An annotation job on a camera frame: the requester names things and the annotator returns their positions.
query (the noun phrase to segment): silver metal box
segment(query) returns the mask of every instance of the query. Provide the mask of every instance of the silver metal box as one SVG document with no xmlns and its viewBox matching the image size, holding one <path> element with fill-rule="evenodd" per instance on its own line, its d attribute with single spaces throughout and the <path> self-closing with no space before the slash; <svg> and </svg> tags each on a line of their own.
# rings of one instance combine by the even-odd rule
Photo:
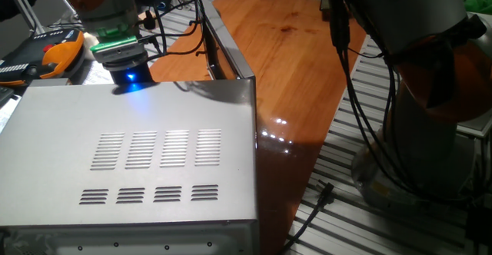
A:
<svg viewBox="0 0 492 255">
<path fill-rule="evenodd" d="M 257 254 L 254 151 L 251 79 L 30 87 L 0 134 L 5 251 Z"/>
</svg>

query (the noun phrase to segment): workbench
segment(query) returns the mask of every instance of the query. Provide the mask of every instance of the workbench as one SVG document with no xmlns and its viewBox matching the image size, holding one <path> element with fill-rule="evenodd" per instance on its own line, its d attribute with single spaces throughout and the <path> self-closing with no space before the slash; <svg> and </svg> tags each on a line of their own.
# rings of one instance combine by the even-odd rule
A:
<svg viewBox="0 0 492 255">
<path fill-rule="evenodd" d="M 215 0 L 214 6 L 257 79 L 261 253 L 275 254 L 344 92 L 344 73 L 319 1 Z M 200 37 L 181 37 L 169 51 L 192 49 Z M 359 50 L 364 39 L 364 30 L 351 20 L 351 48 Z M 350 55 L 351 65 L 356 59 Z M 151 72 L 156 81 L 209 79 L 204 55 L 160 58 Z"/>
</svg>

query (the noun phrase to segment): power cord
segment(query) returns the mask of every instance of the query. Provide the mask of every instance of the power cord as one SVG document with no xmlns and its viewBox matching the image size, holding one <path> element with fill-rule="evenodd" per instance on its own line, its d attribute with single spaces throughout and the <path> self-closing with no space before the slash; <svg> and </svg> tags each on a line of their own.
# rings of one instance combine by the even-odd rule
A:
<svg viewBox="0 0 492 255">
<path fill-rule="evenodd" d="M 333 184 L 328 183 L 326 184 L 325 182 L 319 180 L 318 183 L 322 184 L 324 186 L 323 190 L 321 191 L 320 197 L 317 199 L 316 205 L 314 205 L 313 211 L 311 214 L 309 214 L 309 217 L 307 217 L 306 221 L 302 224 L 301 229 L 282 247 L 282 249 L 277 253 L 277 255 L 282 255 L 285 254 L 287 251 L 291 249 L 291 247 L 296 243 L 301 235 L 306 231 L 308 228 L 309 224 L 313 221 L 313 219 L 316 217 L 317 213 L 325 207 L 327 204 L 330 203 L 331 201 L 331 192 L 334 189 Z"/>
<path fill-rule="evenodd" d="M 369 58 L 369 59 L 375 59 L 375 58 L 382 58 L 384 56 L 384 54 L 381 52 L 379 55 L 375 55 L 375 56 L 368 56 L 368 55 L 363 55 L 361 54 L 360 52 L 358 51 L 355 51 L 354 49 L 352 48 L 348 48 L 349 51 L 352 51 L 353 53 L 357 54 L 357 55 L 360 55 L 364 58 Z"/>
</svg>

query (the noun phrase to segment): ventilation slot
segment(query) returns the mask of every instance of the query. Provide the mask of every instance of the ventilation slot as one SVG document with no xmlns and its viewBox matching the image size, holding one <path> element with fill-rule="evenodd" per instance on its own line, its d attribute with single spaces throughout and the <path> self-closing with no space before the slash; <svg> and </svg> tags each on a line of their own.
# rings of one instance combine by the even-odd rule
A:
<svg viewBox="0 0 492 255">
<path fill-rule="evenodd" d="M 102 133 L 92 159 L 91 171 L 114 170 L 125 133 Z"/>
<path fill-rule="evenodd" d="M 125 169 L 146 169 L 151 166 L 157 132 L 135 132 L 131 138 Z"/>
<path fill-rule="evenodd" d="M 198 131 L 195 166 L 218 166 L 221 160 L 221 130 L 202 129 Z"/>
<path fill-rule="evenodd" d="M 218 200 L 218 185 L 197 185 L 191 191 L 191 201 Z"/>
<path fill-rule="evenodd" d="M 189 131 L 166 131 L 161 167 L 184 167 Z"/>
<path fill-rule="evenodd" d="M 181 200 L 181 186 L 156 187 L 154 202 L 175 202 Z"/>
<path fill-rule="evenodd" d="M 108 189 L 84 190 L 80 198 L 80 205 L 106 204 Z"/>
<path fill-rule="evenodd" d="M 143 203 L 145 188 L 125 188 L 120 189 L 117 204 Z"/>
</svg>

